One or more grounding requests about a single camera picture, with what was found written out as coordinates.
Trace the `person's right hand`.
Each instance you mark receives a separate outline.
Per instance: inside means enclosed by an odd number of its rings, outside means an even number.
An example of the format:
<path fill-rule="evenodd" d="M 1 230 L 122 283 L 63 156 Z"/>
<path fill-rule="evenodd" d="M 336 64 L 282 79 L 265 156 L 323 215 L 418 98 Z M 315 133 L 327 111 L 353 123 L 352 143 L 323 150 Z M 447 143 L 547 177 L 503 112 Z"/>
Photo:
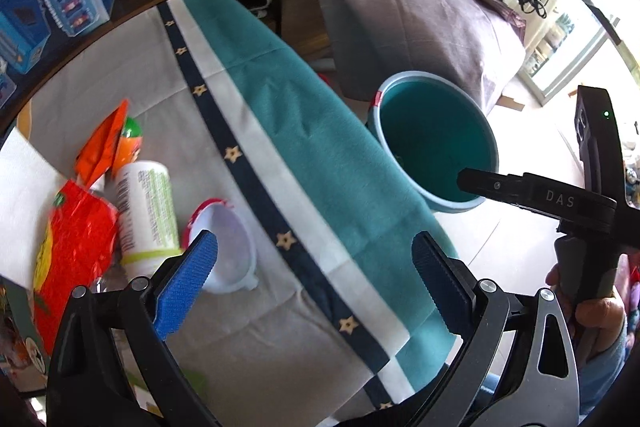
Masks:
<path fill-rule="evenodd" d="M 575 339 L 579 332 L 582 332 L 582 337 L 592 337 L 590 350 L 582 348 L 580 352 L 582 364 L 585 364 L 611 348 L 625 329 L 624 303 L 617 289 L 613 288 L 608 297 L 586 300 L 575 305 L 562 293 L 560 283 L 559 265 L 555 265 L 546 276 L 546 284 L 558 297 L 570 337 Z"/>

